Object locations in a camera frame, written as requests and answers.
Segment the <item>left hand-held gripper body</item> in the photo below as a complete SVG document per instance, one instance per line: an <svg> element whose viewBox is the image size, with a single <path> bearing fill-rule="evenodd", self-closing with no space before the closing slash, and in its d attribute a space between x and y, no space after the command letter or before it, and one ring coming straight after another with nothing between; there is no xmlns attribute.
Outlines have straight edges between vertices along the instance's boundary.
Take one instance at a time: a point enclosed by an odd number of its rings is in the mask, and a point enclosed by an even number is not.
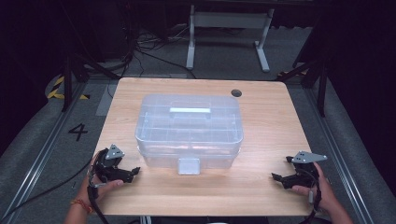
<svg viewBox="0 0 396 224"><path fill-rule="evenodd" d="M93 163L93 172L103 183L117 179L123 181L126 175L131 174L131 171L118 167L124 155L125 153L114 144L101 150Z"/></svg>

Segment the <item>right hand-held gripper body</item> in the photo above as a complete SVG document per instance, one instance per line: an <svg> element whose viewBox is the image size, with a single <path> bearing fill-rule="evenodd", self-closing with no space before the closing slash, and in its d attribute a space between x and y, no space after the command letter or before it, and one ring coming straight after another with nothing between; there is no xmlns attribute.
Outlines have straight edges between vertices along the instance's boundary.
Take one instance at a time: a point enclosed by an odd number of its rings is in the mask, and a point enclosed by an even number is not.
<svg viewBox="0 0 396 224"><path fill-rule="evenodd" d="M287 157L287 162L294 166L295 175L285 177L285 181L293 181L294 186L312 187L318 181L318 170L314 162L326 161L326 155L307 151L299 151L294 157Z"/></svg>

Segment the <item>clear plastic storage box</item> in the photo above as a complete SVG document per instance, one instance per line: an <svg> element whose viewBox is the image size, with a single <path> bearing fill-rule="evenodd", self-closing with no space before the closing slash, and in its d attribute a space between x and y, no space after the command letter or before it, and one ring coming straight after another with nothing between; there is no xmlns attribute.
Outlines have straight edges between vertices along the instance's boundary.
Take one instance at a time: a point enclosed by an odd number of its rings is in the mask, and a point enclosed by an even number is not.
<svg viewBox="0 0 396 224"><path fill-rule="evenodd" d="M229 169L241 147L227 145L138 146L147 166L176 169L179 175L199 175L204 169Z"/></svg>

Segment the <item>translucent plastic box lid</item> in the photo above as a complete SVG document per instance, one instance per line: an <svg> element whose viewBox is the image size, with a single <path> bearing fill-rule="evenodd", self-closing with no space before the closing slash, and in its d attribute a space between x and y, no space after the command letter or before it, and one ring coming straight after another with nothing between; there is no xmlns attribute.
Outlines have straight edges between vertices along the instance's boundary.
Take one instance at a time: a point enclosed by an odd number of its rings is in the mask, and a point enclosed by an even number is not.
<svg viewBox="0 0 396 224"><path fill-rule="evenodd" d="M235 150L244 138L238 101L231 96L148 94L135 138L142 149Z"/></svg>

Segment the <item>person's right hand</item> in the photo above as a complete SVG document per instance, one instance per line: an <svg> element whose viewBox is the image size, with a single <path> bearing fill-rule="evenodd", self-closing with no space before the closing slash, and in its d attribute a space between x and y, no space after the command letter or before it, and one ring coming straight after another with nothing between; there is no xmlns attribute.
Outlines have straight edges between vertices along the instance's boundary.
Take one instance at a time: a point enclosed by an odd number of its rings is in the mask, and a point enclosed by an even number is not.
<svg viewBox="0 0 396 224"><path fill-rule="evenodd" d="M318 170L318 183L321 191L321 201L318 204L318 208L320 208L329 215L336 210L335 208L339 205L339 202L337 201L332 191L331 184L329 183L326 176L323 174L321 167L316 162L314 162L314 165ZM297 194L308 196L308 193L311 189L296 185L293 186L291 190Z"/></svg>

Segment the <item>black metal stand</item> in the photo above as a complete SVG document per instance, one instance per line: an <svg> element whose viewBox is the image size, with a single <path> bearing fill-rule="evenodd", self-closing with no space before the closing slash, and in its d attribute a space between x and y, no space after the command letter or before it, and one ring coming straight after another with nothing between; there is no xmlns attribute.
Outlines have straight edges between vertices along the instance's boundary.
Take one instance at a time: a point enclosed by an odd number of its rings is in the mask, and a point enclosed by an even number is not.
<svg viewBox="0 0 396 224"><path fill-rule="evenodd" d="M319 114L322 117L325 117L324 103L327 86L327 69L325 62L315 60L309 63L304 63L289 72L281 72L276 77L276 81L284 82L292 77L302 74L303 72L305 72L305 75L300 82L303 88L312 89L314 84L318 82L317 109Z"/></svg>
<svg viewBox="0 0 396 224"><path fill-rule="evenodd" d="M99 73L109 77L110 79L118 80L120 76L112 73L110 70L104 68L97 62L89 60L82 55L76 53L69 53L65 59L64 63L64 107L63 112L65 112L68 107L73 102L72 96L72 76L75 76L78 82L86 82L89 80L89 75L85 65L93 68Z"/></svg>

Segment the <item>aluminium floor rail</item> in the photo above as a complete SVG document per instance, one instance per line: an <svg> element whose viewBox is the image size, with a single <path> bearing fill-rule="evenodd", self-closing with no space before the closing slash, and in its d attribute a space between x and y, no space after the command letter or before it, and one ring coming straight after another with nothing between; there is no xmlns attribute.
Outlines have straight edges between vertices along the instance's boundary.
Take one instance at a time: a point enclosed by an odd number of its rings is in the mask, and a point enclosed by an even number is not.
<svg viewBox="0 0 396 224"><path fill-rule="evenodd" d="M27 171L21 185L18 188L17 193L15 194L13 200L8 206L6 212L0 218L0 224L14 224L15 220L19 217L21 209L28 203L32 203L36 199L50 193L51 191L59 188L62 184L68 182L65 180L50 189L44 190L43 192L37 194L36 196L32 196L31 193L36 185L37 180L41 176L49 158L54 149L54 144L59 138L60 132L66 124L67 120L70 117L76 103L77 99L84 92L87 84L86 83L78 83L76 87L72 90L73 102L68 107L65 112L61 112L58 118L56 119L54 126L52 127L44 145L40 148L35 160L29 170Z"/></svg>
<svg viewBox="0 0 396 224"><path fill-rule="evenodd" d="M304 89L304 94L310 106L314 109L316 120L318 121L319 127L323 131L326 142L329 145L329 154L332 157L337 173L340 175L340 179L343 183L344 189L346 190L348 199L357 214L359 222L361 224L374 224L372 216L361 197L356 181L347 167L347 163L341 153L340 147L335 141L330 126L318 111L315 94L311 89Z"/></svg>

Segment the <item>white metal desk frame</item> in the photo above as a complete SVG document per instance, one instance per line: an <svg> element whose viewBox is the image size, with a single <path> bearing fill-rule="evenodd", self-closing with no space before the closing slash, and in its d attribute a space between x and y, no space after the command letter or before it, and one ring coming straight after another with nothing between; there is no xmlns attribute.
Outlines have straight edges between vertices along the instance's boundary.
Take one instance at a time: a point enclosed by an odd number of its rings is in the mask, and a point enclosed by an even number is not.
<svg viewBox="0 0 396 224"><path fill-rule="evenodd" d="M263 46L270 29L274 12L272 8L265 13L202 12L196 11L195 5L192 5L189 18L190 39L186 67L190 70L194 67L196 27L261 29L261 38L254 42L254 48L257 52L262 71L264 73L269 73L270 67Z"/></svg>

